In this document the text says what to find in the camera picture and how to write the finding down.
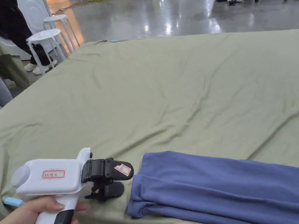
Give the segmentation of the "person's left hand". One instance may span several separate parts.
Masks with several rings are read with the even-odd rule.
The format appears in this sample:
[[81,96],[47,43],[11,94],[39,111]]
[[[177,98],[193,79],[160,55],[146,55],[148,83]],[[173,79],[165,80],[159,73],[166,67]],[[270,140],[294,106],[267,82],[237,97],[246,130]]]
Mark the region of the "person's left hand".
[[59,213],[65,205],[59,203],[54,196],[39,197],[28,201],[1,220],[1,224],[35,224],[43,212]]

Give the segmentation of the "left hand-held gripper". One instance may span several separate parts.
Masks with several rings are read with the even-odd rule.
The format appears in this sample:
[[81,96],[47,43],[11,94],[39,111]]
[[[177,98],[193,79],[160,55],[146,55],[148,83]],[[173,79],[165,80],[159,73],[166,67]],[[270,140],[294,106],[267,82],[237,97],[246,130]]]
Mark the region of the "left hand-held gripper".
[[[64,208],[58,212],[42,212],[37,224],[70,224],[77,202],[85,199],[105,202],[124,193],[122,180],[134,175],[131,163],[113,158],[92,159],[90,148],[80,150],[76,159],[35,159],[26,162],[13,174],[11,185],[24,202],[53,196]],[[113,181],[99,182],[107,177]]]

